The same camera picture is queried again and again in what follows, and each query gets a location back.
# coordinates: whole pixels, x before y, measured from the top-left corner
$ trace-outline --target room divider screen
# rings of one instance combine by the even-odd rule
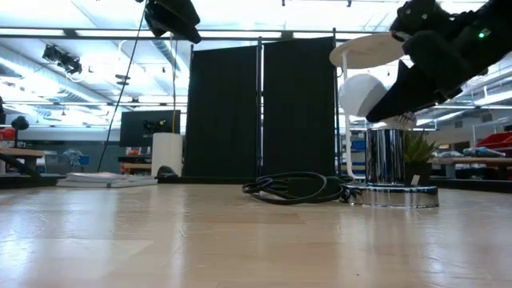
[[[193,52],[183,176],[257,176],[258,48]]]
[[[264,174],[335,175],[333,48],[332,37],[264,44]]]

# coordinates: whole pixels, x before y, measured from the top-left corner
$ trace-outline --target white sphere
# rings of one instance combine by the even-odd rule
[[[345,114],[366,117],[386,94],[387,89],[375,76],[358,74],[348,78],[338,96]]]

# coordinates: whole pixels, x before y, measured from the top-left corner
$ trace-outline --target coiled cable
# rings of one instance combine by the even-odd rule
[[[290,178],[319,179],[322,181],[322,185],[318,190],[314,191],[312,194],[305,197],[299,197],[287,193]],[[351,191],[348,187],[343,185],[344,183],[348,182],[348,178],[339,178],[339,181],[341,184],[339,185],[338,191],[336,193],[328,196],[323,196],[323,192],[327,188],[326,177],[313,172],[290,172],[259,177],[256,179],[254,183],[245,184],[242,187],[242,192],[244,194],[250,195],[252,198],[255,198],[259,201],[276,205],[324,203],[331,202],[334,200],[342,200],[343,202],[348,202],[351,196]],[[277,196],[280,199],[261,196],[261,192]]]

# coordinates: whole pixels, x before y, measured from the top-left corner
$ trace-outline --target wooden floor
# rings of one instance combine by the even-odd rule
[[[512,287],[512,195],[272,206],[239,186],[0,191],[0,287]]]

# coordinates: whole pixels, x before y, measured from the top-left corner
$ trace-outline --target book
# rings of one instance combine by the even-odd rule
[[[123,188],[123,187],[136,187],[136,186],[149,186],[156,185],[157,179],[140,179],[137,181],[116,181],[116,182],[79,182],[70,181],[67,179],[59,180],[57,186],[59,187],[73,187],[73,188]]]
[[[151,176],[134,176],[120,175],[108,172],[101,173],[68,173],[66,180],[73,182],[96,182],[96,183],[112,183],[120,181],[139,181],[154,179]]]

